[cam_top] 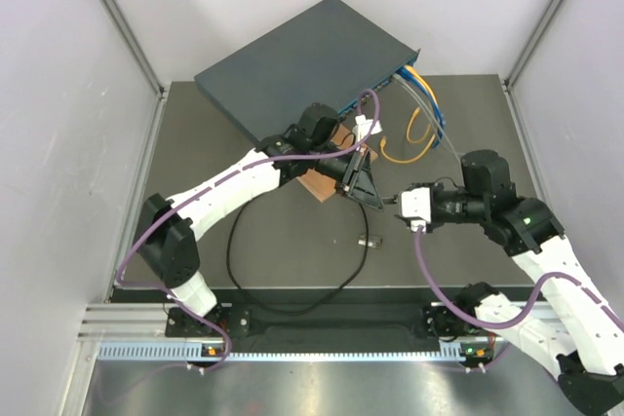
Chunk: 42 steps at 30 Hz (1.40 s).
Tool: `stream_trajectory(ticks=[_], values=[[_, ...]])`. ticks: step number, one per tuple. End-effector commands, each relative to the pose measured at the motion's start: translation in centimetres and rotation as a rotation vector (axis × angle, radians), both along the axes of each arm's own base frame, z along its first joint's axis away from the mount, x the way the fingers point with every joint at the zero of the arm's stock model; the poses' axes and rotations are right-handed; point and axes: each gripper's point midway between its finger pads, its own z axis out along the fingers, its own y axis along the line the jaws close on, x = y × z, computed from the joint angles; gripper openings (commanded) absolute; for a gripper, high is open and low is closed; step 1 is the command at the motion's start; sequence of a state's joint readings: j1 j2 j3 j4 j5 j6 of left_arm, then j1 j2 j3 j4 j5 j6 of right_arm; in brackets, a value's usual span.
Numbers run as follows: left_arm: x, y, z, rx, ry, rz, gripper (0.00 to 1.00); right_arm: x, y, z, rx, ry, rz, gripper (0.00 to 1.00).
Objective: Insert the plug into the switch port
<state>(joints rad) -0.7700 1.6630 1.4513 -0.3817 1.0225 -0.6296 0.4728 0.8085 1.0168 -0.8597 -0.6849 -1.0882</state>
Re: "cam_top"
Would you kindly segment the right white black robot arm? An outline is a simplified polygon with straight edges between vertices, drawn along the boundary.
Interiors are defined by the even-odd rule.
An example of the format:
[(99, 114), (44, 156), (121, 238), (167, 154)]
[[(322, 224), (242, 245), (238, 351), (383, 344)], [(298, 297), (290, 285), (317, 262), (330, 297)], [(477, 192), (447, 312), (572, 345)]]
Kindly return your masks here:
[[(413, 183), (395, 196), (414, 234), (418, 266), (457, 326), (494, 332), (539, 363), (585, 415), (604, 415), (623, 401), (623, 321), (576, 257), (565, 229), (542, 201), (521, 197), (508, 162), (493, 150), (461, 160), (463, 183)], [(522, 307), (486, 283), (449, 299), (428, 271), (424, 235), (445, 224), (475, 224), (534, 282)]]

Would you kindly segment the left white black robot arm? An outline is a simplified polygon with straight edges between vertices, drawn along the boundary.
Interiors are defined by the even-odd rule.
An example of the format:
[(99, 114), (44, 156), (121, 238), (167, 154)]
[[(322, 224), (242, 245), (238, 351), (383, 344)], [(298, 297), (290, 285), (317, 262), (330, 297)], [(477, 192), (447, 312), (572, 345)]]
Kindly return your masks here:
[(339, 149), (332, 141), (338, 127), (331, 107), (313, 103), (297, 123), (264, 138), (228, 170), (169, 198), (155, 194), (143, 204), (137, 252), (189, 310), (187, 322), (198, 333), (215, 332), (221, 312), (200, 272), (197, 243), (231, 212), (311, 170), (332, 179), (339, 195), (362, 207), (383, 208), (371, 175), (370, 150), (358, 144)]

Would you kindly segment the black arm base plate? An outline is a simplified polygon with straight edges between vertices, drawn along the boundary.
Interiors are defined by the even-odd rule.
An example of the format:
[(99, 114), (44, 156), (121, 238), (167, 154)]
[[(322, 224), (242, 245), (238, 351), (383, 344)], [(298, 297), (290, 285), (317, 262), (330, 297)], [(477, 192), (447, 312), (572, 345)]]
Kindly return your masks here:
[(480, 329), (460, 319), (424, 287), (219, 289), (205, 316), (231, 339), (271, 330), (364, 331), (398, 328), (418, 339), (457, 338)]

